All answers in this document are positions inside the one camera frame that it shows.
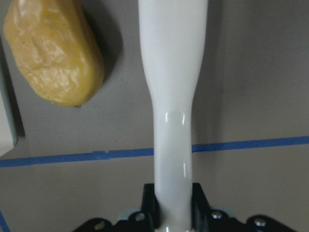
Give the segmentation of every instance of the bolt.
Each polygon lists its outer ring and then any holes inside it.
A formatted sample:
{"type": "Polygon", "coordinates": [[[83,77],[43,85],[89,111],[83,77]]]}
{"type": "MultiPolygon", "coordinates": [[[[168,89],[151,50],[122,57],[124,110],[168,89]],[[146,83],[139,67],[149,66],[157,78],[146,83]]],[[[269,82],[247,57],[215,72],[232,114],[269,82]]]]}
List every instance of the bolt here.
{"type": "Polygon", "coordinates": [[[220,211],[213,211],[211,216],[213,219],[221,219],[223,214],[220,211]]]}
{"type": "Polygon", "coordinates": [[[95,231],[103,230],[105,228],[105,222],[101,221],[97,225],[95,225],[95,231]]]}
{"type": "Polygon", "coordinates": [[[136,221],[143,221],[145,219],[145,214],[143,213],[138,213],[135,215],[135,220],[136,221]]]}
{"type": "Polygon", "coordinates": [[[254,223],[256,226],[259,226],[259,227],[265,227],[266,226],[266,221],[262,218],[256,218],[254,220],[254,223]]]}

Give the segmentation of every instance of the screw head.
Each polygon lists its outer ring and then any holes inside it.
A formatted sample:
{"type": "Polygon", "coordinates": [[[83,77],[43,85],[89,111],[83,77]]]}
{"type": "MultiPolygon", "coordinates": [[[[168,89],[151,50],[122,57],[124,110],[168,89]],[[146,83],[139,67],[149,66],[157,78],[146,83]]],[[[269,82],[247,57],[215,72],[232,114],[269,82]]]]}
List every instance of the screw head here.
{"type": "Polygon", "coordinates": [[[221,219],[223,214],[220,211],[213,211],[211,216],[213,219],[221,219]]]}
{"type": "Polygon", "coordinates": [[[103,230],[105,228],[105,221],[101,221],[97,225],[95,225],[95,231],[103,230]]]}
{"type": "Polygon", "coordinates": [[[143,221],[145,219],[145,214],[143,213],[138,213],[135,215],[135,220],[136,221],[143,221]]]}
{"type": "Polygon", "coordinates": [[[258,227],[265,227],[266,226],[266,221],[264,219],[262,219],[262,218],[256,218],[254,220],[254,223],[258,227]]]}

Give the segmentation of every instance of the white plastic object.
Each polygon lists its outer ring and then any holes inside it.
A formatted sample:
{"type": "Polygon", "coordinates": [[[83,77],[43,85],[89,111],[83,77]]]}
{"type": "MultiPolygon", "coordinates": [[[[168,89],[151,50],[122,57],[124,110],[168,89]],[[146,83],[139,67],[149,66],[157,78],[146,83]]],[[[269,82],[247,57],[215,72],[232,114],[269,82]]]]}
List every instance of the white plastic object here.
{"type": "Polygon", "coordinates": [[[192,101],[207,0],[139,0],[140,45],[154,111],[154,188],[160,232],[191,230],[192,101]]]}
{"type": "Polygon", "coordinates": [[[0,156],[14,148],[17,135],[0,66],[0,156]]]}

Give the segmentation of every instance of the wrinkled yellow surface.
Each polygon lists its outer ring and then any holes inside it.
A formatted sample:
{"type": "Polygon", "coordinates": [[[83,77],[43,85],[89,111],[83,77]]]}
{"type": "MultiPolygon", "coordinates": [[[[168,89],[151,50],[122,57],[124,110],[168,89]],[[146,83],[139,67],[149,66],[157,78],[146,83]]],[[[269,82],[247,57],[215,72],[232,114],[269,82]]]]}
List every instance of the wrinkled yellow surface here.
{"type": "Polygon", "coordinates": [[[4,33],[17,67],[42,98],[79,106],[101,87],[103,59],[77,0],[13,0],[4,33]]]}

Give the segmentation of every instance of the blue tape strip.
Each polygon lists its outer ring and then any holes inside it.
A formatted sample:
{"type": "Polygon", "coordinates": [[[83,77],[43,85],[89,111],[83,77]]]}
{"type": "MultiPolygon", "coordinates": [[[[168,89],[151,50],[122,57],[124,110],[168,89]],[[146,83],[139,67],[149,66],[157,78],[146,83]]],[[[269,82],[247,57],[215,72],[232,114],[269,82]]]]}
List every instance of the blue tape strip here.
{"type": "MultiPolygon", "coordinates": [[[[216,143],[206,145],[193,145],[192,152],[211,152],[211,151],[261,148],[261,147],[273,147],[273,146],[301,145],[301,144],[309,144],[309,136],[280,138],[280,139],[249,140],[249,141],[216,143]]],[[[84,153],[84,154],[32,157],[32,158],[21,158],[21,159],[4,159],[4,160],[2,159],[0,160],[0,168],[29,166],[35,164],[109,160],[114,158],[152,156],[153,154],[154,154],[153,148],[145,148],[145,149],[134,149],[134,150],[94,151],[92,153],[84,153]]]]}
{"type": "Polygon", "coordinates": [[[0,228],[2,229],[3,232],[11,232],[8,224],[6,223],[4,216],[2,215],[0,211],[0,228]]]}

